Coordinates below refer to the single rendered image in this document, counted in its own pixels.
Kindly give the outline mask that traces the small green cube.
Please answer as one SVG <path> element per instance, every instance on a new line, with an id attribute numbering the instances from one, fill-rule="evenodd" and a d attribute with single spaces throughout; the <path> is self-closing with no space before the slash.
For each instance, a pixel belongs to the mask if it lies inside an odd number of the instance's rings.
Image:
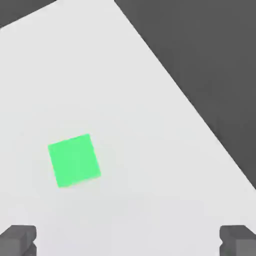
<path id="1" fill-rule="evenodd" d="M 60 188 L 101 176 L 89 134 L 50 144 L 48 152 L 56 183 Z"/>

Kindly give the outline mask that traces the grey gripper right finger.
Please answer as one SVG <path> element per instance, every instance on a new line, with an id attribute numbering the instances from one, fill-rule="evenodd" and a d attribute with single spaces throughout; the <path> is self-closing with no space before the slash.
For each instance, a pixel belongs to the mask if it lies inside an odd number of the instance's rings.
<path id="1" fill-rule="evenodd" d="M 245 225 L 222 225 L 219 256 L 256 256 L 256 234 Z"/>

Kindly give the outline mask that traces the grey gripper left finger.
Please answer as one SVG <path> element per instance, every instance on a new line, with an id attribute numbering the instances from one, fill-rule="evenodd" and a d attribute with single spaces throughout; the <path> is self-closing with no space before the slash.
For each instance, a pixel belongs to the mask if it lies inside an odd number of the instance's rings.
<path id="1" fill-rule="evenodd" d="M 0 256 L 37 256 L 34 225 L 11 225 L 0 234 Z"/>

